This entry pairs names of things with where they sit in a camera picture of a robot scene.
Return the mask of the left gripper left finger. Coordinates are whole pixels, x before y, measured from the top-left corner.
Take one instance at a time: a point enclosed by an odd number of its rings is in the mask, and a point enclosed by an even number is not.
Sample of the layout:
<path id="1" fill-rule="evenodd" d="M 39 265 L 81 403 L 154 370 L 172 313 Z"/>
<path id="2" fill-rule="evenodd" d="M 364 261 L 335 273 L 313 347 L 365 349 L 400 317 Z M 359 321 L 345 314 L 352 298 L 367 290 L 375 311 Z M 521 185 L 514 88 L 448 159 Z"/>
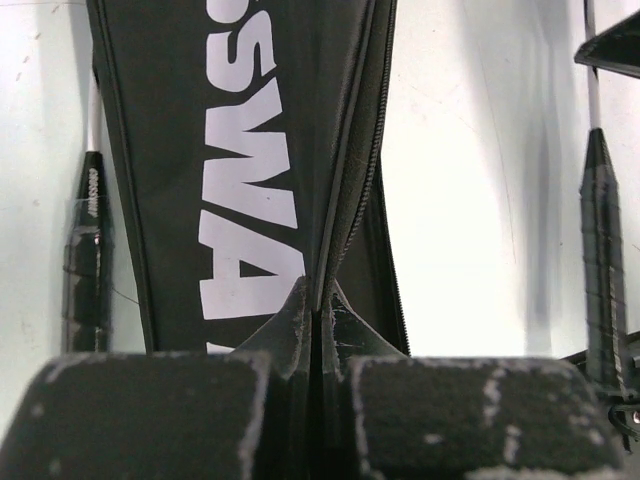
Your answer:
<path id="1" fill-rule="evenodd" d="M 5 479 L 304 479 L 308 281 L 228 354 L 47 363 L 1 446 Z"/>

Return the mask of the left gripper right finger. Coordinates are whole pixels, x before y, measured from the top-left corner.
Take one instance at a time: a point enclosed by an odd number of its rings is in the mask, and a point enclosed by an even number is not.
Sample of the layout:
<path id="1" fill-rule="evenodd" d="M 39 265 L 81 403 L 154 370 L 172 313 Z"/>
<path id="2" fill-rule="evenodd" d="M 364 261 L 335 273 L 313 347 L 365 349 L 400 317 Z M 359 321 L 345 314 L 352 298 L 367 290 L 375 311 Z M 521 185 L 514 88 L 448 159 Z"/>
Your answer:
<path id="1" fill-rule="evenodd" d="M 327 306 L 338 377 L 335 479 L 622 479 L 625 467 L 579 370 L 549 358 L 408 357 L 351 308 Z"/>

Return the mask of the black racket bag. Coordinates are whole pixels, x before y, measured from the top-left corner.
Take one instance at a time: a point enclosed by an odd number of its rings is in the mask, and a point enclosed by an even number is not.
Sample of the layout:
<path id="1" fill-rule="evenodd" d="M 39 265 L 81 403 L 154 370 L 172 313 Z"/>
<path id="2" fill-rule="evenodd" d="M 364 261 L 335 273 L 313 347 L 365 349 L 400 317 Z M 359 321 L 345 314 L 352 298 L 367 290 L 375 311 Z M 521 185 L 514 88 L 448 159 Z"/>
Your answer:
<path id="1" fill-rule="evenodd" d="M 393 1 L 91 1 L 150 351 L 236 347 L 300 277 L 408 348 L 381 147 Z"/>

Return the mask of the white badminton racket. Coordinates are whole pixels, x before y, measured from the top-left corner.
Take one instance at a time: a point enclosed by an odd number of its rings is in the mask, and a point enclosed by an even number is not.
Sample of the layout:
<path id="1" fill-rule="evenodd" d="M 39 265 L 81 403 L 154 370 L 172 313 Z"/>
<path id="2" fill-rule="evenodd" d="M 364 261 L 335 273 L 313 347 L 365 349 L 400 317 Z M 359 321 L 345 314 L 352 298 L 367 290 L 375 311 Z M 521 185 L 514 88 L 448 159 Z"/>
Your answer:
<path id="1" fill-rule="evenodd" d="M 599 388 L 626 389 L 626 306 L 618 183 L 601 124 L 597 69 L 587 74 L 590 130 L 580 189 L 588 324 L 587 374 Z"/>
<path id="2" fill-rule="evenodd" d="M 102 99 L 89 74 L 86 152 L 64 250 L 62 350 L 106 352 L 111 336 L 111 215 L 102 142 Z"/>

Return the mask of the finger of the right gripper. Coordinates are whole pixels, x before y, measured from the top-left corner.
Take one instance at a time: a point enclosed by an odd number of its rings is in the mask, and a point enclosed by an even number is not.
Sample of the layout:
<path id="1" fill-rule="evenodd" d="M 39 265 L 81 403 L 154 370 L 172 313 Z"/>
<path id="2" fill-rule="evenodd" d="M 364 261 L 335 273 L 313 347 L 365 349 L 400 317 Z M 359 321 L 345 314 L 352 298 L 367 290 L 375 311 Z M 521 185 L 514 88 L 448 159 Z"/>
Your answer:
<path id="1" fill-rule="evenodd" d="M 625 18 L 577 50 L 574 61 L 578 64 L 608 70 L 632 78 L 639 78 L 640 13 Z"/>

